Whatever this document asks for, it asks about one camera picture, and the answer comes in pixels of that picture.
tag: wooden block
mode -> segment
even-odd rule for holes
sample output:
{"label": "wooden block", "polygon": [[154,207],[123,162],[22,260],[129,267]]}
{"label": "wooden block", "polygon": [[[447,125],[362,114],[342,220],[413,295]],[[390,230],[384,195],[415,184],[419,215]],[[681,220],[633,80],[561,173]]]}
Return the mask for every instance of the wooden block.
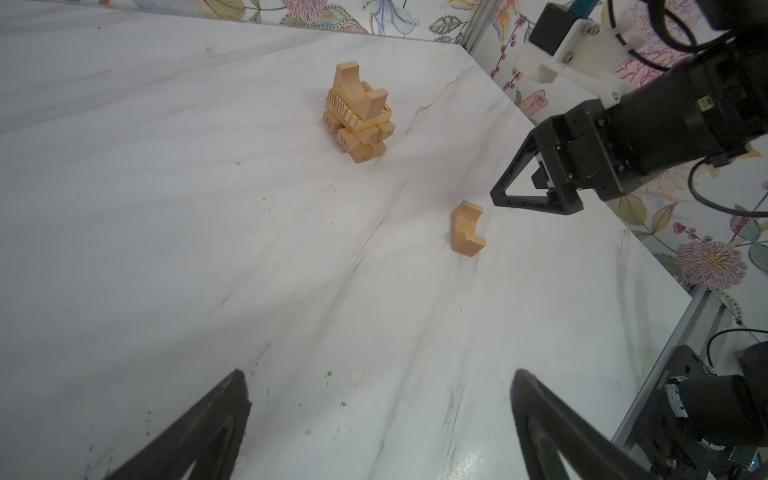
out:
{"label": "wooden block", "polygon": [[373,158],[373,149],[368,145],[360,145],[355,150],[349,152],[349,156],[356,164],[361,164]]}
{"label": "wooden block", "polygon": [[384,142],[377,141],[374,144],[371,144],[371,150],[373,150],[373,157],[381,157],[386,153],[386,145],[384,145]]}
{"label": "wooden block", "polygon": [[355,137],[355,135],[353,135],[352,132],[346,128],[341,128],[336,133],[336,141],[339,142],[341,148],[343,148],[346,152],[356,150],[360,147],[360,145],[362,145],[360,140],[358,140],[357,137]]}
{"label": "wooden block", "polygon": [[330,101],[326,100],[326,108],[329,112],[331,112],[336,118],[341,120],[341,123],[346,127],[347,130],[351,131],[353,135],[357,137],[358,140],[360,140],[360,143],[363,145],[370,145],[379,138],[379,132],[380,130],[376,127],[368,127],[363,130],[353,130],[352,126],[349,125],[349,123],[345,120],[345,118],[333,107],[333,104],[331,104]]}
{"label": "wooden block", "polygon": [[395,124],[391,121],[386,121],[376,126],[379,128],[379,141],[384,141],[395,133]]}
{"label": "wooden block", "polygon": [[344,125],[339,119],[327,110],[323,114],[323,123],[328,127],[328,131],[331,132],[331,135],[335,135],[339,129],[344,128]]}
{"label": "wooden block", "polygon": [[482,207],[467,200],[451,214],[451,248],[467,257],[474,257],[485,247],[485,238],[475,235],[475,227],[482,214]]}
{"label": "wooden block", "polygon": [[[333,105],[333,110],[327,107],[328,103]],[[392,109],[384,105],[384,111],[379,116],[364,121],[332,88],[328,90],[326,108],[331,112],[335,112],[334,115],[339,120],[345,121],[348,125],[347,128],[351,131],[364,130],[368,127],[382,124],[392,118]]]}
{"label": "wooden block", "polygon": [[364,120],[382,113],[387,91],[383,88],[366,91],[360,81],[360,65],[356,61],[340,63],[333,77],[333,90]]}

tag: wooden arch block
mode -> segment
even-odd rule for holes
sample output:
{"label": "wooden arch block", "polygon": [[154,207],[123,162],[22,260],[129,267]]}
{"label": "wooden arch block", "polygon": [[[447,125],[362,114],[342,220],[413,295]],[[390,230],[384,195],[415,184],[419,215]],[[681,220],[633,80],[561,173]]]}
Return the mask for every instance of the wooden arch block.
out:
{"label": "wooden arch block", "polygon": [[482,214],[482,207],[467,200],[451,214],[451,248],[467,257],[474,257],[485,247],[485,238],[475,235],[475,227]]}
{"label": "wooden arch block", "polygon": [[338,64],[333,78],[333,90],[366,121],[382,113],[387,91],[383,88],[366,91],[360,81],[359,71],[360,65],[356,61]]}

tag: stack of wooden blocks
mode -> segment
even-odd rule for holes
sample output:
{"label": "stack of wooden blocks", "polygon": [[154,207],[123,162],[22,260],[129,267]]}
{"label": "stack of wooden blocks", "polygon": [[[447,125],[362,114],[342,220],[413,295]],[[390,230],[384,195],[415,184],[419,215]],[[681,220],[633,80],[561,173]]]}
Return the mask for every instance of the stack of wooden blocks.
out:
{"label": "stack of wooden blocks", "polygon": [[336,66],[323,114],[323,123],[356,164],[384,155],[384,140],[395,133],[387,91],[360,81],[359,69],[356,61]]}

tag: floral wallpaper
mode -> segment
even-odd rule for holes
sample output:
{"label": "floral wallpaper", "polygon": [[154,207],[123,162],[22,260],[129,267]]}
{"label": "floral wallpaper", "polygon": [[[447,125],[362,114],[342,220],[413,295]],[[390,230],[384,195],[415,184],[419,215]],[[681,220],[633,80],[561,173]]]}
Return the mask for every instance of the floral wallpaper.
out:
{"label": "floral wallpaper", "polygon": [[[80,5],[110,5],[192,17],[310,27],[459,43],[482,2],[493,0],[66,0]],[[507,28],[507,0],[498,27]]]}
{"label": "floral wallpaper", "polygon": [[[563,114],[594,95],[558,78],[552,84],[527,79],[515,67],[545,0],[518,0],[508,13],[511,27],[498,19],[481,37],[472,56],[515,104],[538,124],[553,114]],[[708,28],[695,0],[667,0],[694,32]],[[592,18],[606,15],[598,5]],[[636,33],[645,37],[641,52],[664,66],[687,54],[668,48],[650,27],[643,2],[632,2],[620,14]],[[682,32],[670,25],[672,35]],[[638,87],[661,74],[638,60],[628,62],[616,75]],[[753,142],[750,153],[723,168],[705,166],[695,173],[695,185],[719,204],[736,210],[768,210],[768,137]],[[694,162],[664,172],[631,195],[608,202],[609,207],[684,286],[711,288],[748,326],[766,328],[768,319],[768,220],[723,214],[693,199],[688,174]]]}

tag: marble surface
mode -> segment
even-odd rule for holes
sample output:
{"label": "marble surface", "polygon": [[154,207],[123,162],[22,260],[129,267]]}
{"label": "marble surface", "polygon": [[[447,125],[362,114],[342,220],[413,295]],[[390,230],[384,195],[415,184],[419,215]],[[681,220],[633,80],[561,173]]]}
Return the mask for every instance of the marble surface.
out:
{"label": "marble surface", "polygon": [[[0,41],[3,478],[103,478],[235,368],[234,478],[524,478],[514,371],[610,438],[688,304],[592,193],[492,206],[531,125],[454,45],[32,2]],[[348,60],[397,126],[360,165]]]}

